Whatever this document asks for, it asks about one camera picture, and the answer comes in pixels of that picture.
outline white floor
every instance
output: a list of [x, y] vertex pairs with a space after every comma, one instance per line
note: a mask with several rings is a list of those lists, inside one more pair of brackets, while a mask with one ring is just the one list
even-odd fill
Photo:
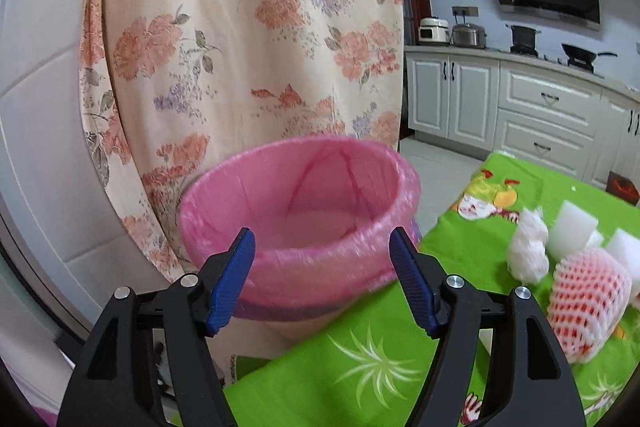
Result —
[[416, 220], [424, 235], [456, 201], [481, 161], [413, 138], [400, 142], [400, 153], [420, 174], [422, 195]]

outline silver screw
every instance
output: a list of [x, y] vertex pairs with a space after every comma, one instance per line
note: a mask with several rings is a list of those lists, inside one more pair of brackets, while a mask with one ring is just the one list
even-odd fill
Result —
[[516, 288], [516, 295], [521, 299], [528, 299], [531, 296], [531, 290], [526, 286], [518, 286]]
[[198, 284], [198, 276], [190, 273], [185, 275], [182, 279], [180, 279], [180, 284], [185, 288], [191, 288]]
[[452, 288], [462, 288], [465, 285], [465, 280], [460, 275], [449, 275], [447, 277], [447, 284]]
[[127, 297], [129, 297], [130, 293], [131, 293], [131, 288], [127, 286], [120, 286], [120, 288], [118, 288], [116, 291], [113, 292], [113, 296], [116, 299], [126, 299]]

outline drawer handle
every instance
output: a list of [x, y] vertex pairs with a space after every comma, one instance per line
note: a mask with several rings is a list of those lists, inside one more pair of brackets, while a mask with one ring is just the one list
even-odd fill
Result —
[[559, 98], [559, 97], [557, 97], [557, 96], [555, 96], [555, 95], [552, 95], [552, 94], [547, 94], [546, 92], [541, 92], [541, 93], [540, 93], [540, 95], [542, 95], [542, 97], [543, 97], [543, 98], [548, 98], [548, 99], [550, 99], [550, 100], [556, 100], [556, 102], [557, 102], [558, 100], [560, 100], [560, 98]]
[[551, 150], [551, 147], [547, 147], [546, 145], [540, 145], [538, 142], [533, 142], [533, 145], [535, 145], [538, 149], [543, 149], [547, 152]]

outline pink and white foam net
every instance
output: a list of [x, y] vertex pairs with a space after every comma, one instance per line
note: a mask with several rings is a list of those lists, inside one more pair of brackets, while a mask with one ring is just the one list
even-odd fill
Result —
[[554, 272], [548, 320], [570, 363], [589, 362], [622, 318], [631, 276], [602, 248], [563, 259]]

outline trash bin liner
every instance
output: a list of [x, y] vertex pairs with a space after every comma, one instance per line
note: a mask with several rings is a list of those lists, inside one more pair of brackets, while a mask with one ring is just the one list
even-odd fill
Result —
[[395, 279], [389, 234], [401, 226], [419, 239], [419, 198], [414, 168], [381, 143], [295, 138], [205, 172], [183, 195], [179, 226], [198, 268], [249, 227], [257, 251], [234, 315], [297, 321]]

